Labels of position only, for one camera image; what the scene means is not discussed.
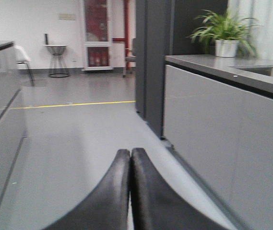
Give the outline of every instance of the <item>dark gray panel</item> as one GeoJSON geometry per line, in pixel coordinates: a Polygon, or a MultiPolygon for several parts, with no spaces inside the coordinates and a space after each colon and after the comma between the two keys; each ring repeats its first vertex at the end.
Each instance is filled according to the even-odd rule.
{"type": "Polygon", "coordinates": [[[195,20],[203,15],[202,10],[212,10],[223,14],[227,8],[228,0],[175,0],[173,52],[170,55],[203,54],[199,43],[192,43],[188,38],[193,30],[202,26],[202,19],[195,20]]]}
{"type": "Polygon", "coordinates": [[[148,1],[146,120],[162,136],[164,103],[164,57],[169,52],[171,1],[148,1]]]}
{"type": "Polygon", "coordinates": [[[146,117],[146,48],[147,48],[147,0],[136,1],[136,110],[146,117]]]}

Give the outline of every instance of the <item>office chair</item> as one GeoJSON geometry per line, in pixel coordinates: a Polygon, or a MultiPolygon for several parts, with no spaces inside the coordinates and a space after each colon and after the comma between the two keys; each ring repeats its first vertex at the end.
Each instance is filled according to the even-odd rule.
{"type": "Polygon", "coordinates": [[[135,38],[132,39],[132,56],[125,57],[125,66],[123,67],[123,77],[127,74],[127,63],[136,62],[136,53],[135,53],[135,38]]]}
{"type": "Polygon", "coordinates": [[[17,64],[25,64],[29,73],[31,85],[34,86],[34,77],[30,67],[30,57],[27,55],[26,51],[22,46],[15,46],[17,64]]]}

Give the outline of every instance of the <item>side table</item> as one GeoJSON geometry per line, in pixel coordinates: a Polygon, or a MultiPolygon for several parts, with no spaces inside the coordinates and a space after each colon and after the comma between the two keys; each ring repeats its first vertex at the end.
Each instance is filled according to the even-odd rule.
{"type": "Polygon", "coordinates": [[[50,68],[48,76],[51,78],[65,78],[69,76],[69,71],[67,69],[66,63],[63,59],[63,53],[66,50],[66,45],[45,45],[50,54],[52,54],[50,61],[50,68]]]}

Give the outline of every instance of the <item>stainless steel sink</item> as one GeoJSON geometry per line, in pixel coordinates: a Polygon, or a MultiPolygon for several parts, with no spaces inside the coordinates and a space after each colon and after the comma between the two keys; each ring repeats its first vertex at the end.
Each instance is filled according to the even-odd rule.
{"type": "Polygon", "coordinates": [[[273,67],[235,67],[235,68],[273,77],[273,67]]]}

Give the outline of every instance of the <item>fire extinguisher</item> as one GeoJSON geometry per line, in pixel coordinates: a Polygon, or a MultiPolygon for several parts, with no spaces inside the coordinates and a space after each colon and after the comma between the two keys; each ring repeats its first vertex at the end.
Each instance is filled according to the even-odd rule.
{"type": "Polygon", "coordinates": [[[101,66],[101,54],[100,54],[100,52],[96,52],[95,64],[96,64],[96,66],[101,66]]]}
{"type": "Polygon", "coordinates": [[[89,66],[95,66],[95,57],[93,51],[89,52],[89,66]]]}
{"type": "Polygon", "coordinates": [[[107,66],[107,54],[102,52],[102,66],[107,66]]]}

